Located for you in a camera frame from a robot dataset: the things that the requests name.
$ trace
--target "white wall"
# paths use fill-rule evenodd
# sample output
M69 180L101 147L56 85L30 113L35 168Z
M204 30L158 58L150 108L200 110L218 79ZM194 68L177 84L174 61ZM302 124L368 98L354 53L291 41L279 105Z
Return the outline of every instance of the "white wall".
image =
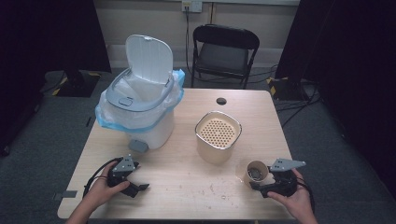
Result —
M167 43L174 52L175 66L185 66L186 15L180 2L95 0L112 66L127 66L124 43L129 35L150 35ZM269 6L203 3L202 13L190 14L189 61L192 31L210 22L248 29L255 33L261 46L255 66L271 66L279 60L288 37L297 6Z

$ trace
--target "plastic bin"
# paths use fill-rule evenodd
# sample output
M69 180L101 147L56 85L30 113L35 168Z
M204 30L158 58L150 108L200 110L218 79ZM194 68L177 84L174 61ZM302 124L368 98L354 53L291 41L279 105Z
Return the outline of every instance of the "plastic bin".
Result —
M102 127L129 134L139 152L161 147L174 128L173 109L183 97L184 73L173 71L173 54L161 40L131 35L129 68L102 92L96 117Z

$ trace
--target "hand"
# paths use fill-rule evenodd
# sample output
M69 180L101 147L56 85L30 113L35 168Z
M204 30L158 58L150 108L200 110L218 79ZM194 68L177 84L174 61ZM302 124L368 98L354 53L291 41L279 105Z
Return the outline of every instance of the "hand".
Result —
M124 181L119 183L117 186L111 188L107 185L107 174L113 165L117 162L113 161L109 165L107 165L102 174L97 177L96 181L93 183L90 191L88 191L87 195L83 198L83 201L90 201L95 208L100 205L106 203L110 200L116 193L126 189L129 187L130 182Z
M107 185L107 174L113 165L117 162L113 161L107 165L102 174L93 183L90 191L78 204L77 208L73 211L66 223L86 223L91 213L96 210L100 205L110 200L116 193L129 187L130 182L124 181L117 186L111 188Z
M296 169L292 169L292 171L297 176L297 181L303 180L303 176ZM318 223L312 211L309 192L303 186L297 185L296 192L289 198L275 192L268 192L267 195L268 197L282 203L288 209L290 214L297 218L301 223Z

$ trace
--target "brown cup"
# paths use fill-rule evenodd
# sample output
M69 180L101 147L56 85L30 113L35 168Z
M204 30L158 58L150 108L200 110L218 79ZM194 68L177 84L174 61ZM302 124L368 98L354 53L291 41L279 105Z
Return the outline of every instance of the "brown cup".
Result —
M262 161L252 161L245 171L244 182L250 187L250 182L261 184L268 176L268 167Z

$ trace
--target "perforated lid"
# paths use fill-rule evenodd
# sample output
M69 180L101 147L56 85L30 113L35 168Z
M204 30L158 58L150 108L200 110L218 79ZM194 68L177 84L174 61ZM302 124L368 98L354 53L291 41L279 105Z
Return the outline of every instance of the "perforated lid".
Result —
M219 111L205 115L195 127L195 132L212 147L228 148L238 139L242 127L238 121Z
M146 35L131 35L126 40L126 56L137 77L165 84L172 76L172 50L161 40Z

